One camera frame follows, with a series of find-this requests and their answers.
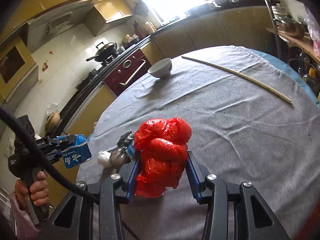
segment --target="oven door handle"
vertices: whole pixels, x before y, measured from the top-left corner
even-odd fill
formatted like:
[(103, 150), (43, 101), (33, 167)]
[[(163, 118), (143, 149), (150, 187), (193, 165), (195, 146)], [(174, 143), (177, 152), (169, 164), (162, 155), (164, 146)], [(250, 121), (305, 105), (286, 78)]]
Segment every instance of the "oven door handle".
[(144, 59), (141, 60), (142, 64), (137, 68), (137, 70), (130, 76), (130, 78), (128, 78), (128, 80), (125, 83), (119, 83), (120, 85), (126, 87), (130, 81), (134, 78), (134, 76), (137, 74), (137, 72), (143, 67), (143, 65), (146, 63), (146, 61)]

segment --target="wok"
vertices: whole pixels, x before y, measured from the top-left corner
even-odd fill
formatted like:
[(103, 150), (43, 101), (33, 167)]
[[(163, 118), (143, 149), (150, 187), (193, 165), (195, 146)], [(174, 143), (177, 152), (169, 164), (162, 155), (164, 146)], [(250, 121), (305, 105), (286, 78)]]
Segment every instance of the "wok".
[(117, 44), (113, 43), (113, 42), (109, 42), (108, 44), (104, 44), (102, 41), (96, 46), (96, 48), (98, 49), (96, 55), (87, 58), (86, 61), (94, 59), (97, 62), (102, 62), (102, 61), (106, 60), (111, 54), (113, 54), (116, 51)]

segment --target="wooden stick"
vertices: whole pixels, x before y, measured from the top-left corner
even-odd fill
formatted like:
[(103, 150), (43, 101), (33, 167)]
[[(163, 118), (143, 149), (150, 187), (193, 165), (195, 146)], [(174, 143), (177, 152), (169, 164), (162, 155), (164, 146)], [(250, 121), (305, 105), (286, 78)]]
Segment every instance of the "wooden stick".
[(263, 87), (265, 89), (267, 89), (267, 90), (269, 90), (270, 92), (274, 93), (275, 95), (281, 97), (284, 101), (286, 101), (286, 102), (291, 104), (291, 99), (286, 97), (284, 94), (281, 94), (279, 91), (273, 89), (272, 87), (266, 85), (265, 83), (262, 83), (259, 80), (256, 80), (256, 79), (254, 79), (252, 77), (249, 77), (249, 76), (247, 76), (245, 74), (242, 74), (241, 72), (235, 71), (235, 70), (233, 70), (231, 68), (227, 68), (227, 67), (223, 67), (223, 66), (220, 66), (220, 65), (217, 65), (217, 64), (213, 64), (213, 63), (210, 63), (210, 62), (202, 61), (202, 60), (199, 60), (199, 59), (186, 57), (186, 56), (181, 56), (181, 57), (185, 58), (185, 59), (193, 60), (193, 61), (196, 61), (196, 62), (199, 62), (199, 63), (203, 63), (203, 64), (206, 64), (206, 65), (210, 65), (212, 67), (217, 67), (217, 68), (220, 68), (222, 70), (225, 70), (225, 71), (228, 71), (230, 73), (233, 73), (233, 74), (235, 74), (237, 76), (243, 77), (243, 78), (245, 78), (245, 79), (247, 79), (247, 80), (249, 80), (249, 81), (251, 81), (251, 82), (253, 82), (253, 83), (255, 83), (255, 84), (257, 84), (257, 85), (259, 85), (259, 86), (261, 86), (261, 87)]

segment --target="table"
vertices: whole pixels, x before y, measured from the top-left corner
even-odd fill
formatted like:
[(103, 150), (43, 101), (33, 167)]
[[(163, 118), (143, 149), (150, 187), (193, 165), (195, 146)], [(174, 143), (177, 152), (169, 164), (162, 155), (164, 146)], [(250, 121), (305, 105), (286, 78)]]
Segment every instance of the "table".
[[(185, 55), (252, 76), (292, 105), (241, 77), (176, 57), (168, 78), (145, 74), (101, 115), (88, 143), (92, 160), (80, 166), (77, 180), (91, 184), (109, 176), (112, 170), (97, 163), (98, 152), (114, 148), (125, 132), (150, 118), (181, 117), (192, 128), (188, 149), (198, 163), (227, 182), (251, 181), (293, 238), (320, 196), (320, 110), (297, 82), (246, 48)], [(185, 172), (177, 189), (121, 205), (122, 219), (142, 240), (201, 239), (205, 214)], [(97, 239), (97, 212), (94, 218)]]

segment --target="hand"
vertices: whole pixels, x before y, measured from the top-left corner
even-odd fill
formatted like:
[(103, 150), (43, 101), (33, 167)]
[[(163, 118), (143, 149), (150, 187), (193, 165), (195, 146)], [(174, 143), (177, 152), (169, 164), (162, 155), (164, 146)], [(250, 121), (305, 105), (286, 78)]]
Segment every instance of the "hand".
[[(38, 180), (31, 185), (31, 200), (35, 206), (49, 206), (49, 191), (47, 189), (47, 182), (45, 181), (45, 174), (43, 171), (39, 171), (37, 174)], [(28, 189), (21, 180), (17, 180), (14, 186), (18, 203), (22, 210), (27, 210), (27, 203), (24, 199), (24, 194), (28, 194)]]

